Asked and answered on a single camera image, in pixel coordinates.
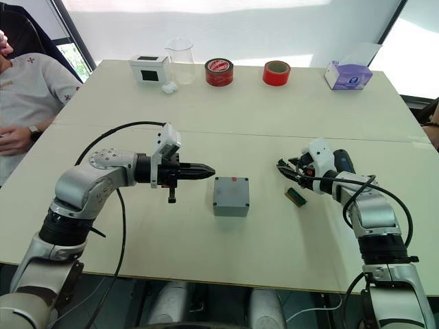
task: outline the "black screen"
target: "black screen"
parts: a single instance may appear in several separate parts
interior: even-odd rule
[[[144,71],[144,70],[141,70],[141,72],[142,72],[142,80],[158,81],[158,76],[157,76],[157,72],[156,71]]]
[[[148,56],[140,56],[137,58],[138,60],[157,60],[158,57],[148,57]]]

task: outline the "glass beaker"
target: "glass beaker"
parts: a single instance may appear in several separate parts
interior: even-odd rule
[[[193,43],[187,38],[175,38],[166,44],[171,57],[172,71],[179,84],[191,84],[195,79],[192,56]]]

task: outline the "red tape roll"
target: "red tape roll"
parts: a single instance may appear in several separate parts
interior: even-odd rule
[[[288,82],[291,67],[280,60],[273,60],[265,64],[263,81],[270,86],[283,86]]]
[[[226,86],[233,81],[233,63],[224,58],[213,58],[204,65],[206,81],[215,87]]]

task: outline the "wristwatch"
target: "wristwatch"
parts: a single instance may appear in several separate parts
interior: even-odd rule
[[[30,140],[36,142],[40,138],[42,132],[34,125],[30,125],[27,128],[30,130]]]

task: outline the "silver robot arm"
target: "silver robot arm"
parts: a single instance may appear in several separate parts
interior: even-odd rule
[[[327,142],[319,138],[302,150],[302,156],[279,160],[278,169],[303,188],[328,193],[345,206],[361,185],[314,178],[335,178],[366,183],[369,177],[338,172]],[[370,185],[378,186],[376,181]],[[366,288],[361,292],[366,328],[427,328],[436,324],[416,267],[417,257],[407,255],[392,206],[376,189],[365,188],[348,205],[353,231],[364,261]]]
[[[175,202],[178,180],[215,174],[204,165],[180,163],[180,134],[166,124],[156,137],[152,157],[103,149],[88,162],[66,171],[55,187],[41,230],[34,235],[12,279],[10,293],[0,297],[0,329],[45,329],[54,308],[69,302],[84,265],[78,258],[90,231],[104,236],[93,222],[110,194],[137,182],[169,188]]]

